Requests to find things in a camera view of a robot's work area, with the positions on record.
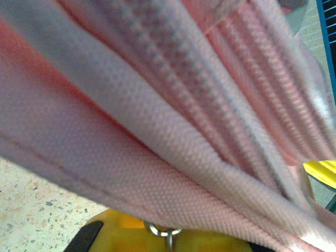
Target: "metal ring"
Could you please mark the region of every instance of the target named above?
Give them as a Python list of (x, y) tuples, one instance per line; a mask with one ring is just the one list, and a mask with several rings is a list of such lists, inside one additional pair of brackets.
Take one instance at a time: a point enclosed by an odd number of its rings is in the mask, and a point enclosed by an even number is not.
[(182, 229), (169, 229), (168, 231), (161, 231), (157, 229), (157, 227), (149, 222), (145, 222), (145, 226), (151, 231), (154, 235), (159, 236), (159, 237), (168, 237), (169, 234), (172, 236), (179, 234)]

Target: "speckled floor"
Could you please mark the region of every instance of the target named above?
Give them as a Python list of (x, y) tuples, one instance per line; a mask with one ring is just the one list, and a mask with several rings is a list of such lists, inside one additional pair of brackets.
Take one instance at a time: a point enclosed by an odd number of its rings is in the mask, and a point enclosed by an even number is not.
[(63, 251), (99, 205), (0, 159), (0, 251)]

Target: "pink woven fabric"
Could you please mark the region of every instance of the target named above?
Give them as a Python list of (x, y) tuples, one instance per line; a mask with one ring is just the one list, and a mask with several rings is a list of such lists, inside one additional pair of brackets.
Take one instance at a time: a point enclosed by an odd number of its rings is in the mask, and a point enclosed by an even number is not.
[(336, 157), (309, 53), (273, 1), (184, 4), (0, 2), (1, 155), (160, 225), (336, 250), (299, 165)]

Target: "yellow object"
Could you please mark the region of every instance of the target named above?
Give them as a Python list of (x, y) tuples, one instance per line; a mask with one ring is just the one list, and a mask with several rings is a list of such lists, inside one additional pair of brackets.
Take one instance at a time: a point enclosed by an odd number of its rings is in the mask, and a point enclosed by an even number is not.
[(336, 189), (336, 160), (310, 161), (303, 164), (303, 166), (311, 176)]
[[(164, 252), (165, 240), (150, 233), (130, 215), (108, 209), (88, 221), (103, 222), (89, 252)], [(175, 252), (252, 252), (243, 240), (227, 235), (182, 230), (175, 238)]]

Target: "blue metal frame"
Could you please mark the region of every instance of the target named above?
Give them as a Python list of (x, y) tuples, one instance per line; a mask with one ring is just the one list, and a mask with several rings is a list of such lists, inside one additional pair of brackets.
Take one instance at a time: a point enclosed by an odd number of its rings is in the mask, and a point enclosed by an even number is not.
[(317, 0), (317, 9), (318, 9), (319, 16), (320, 16), (320, 24), (321, 24), (321, 30), (322, 30), (322, 35), (323, 35), (324, 48), (326, 50), (325, 53), (326, 53), (327, 61), (328, 61), (328, 68), (329, 68), (330, 79), (331, 79), (331, 87), (332, 87), (332, 91), (334, 95), (334, 100), (336, 102), (336, 77), (335, 77), (335, 71), (334, 71), (334, 66), (332, 62), (329, 35), (328, 35), (327, 25), (326, 25), (326, 17), (324, 15), (324, 10), (323, 10), (323, 0)]

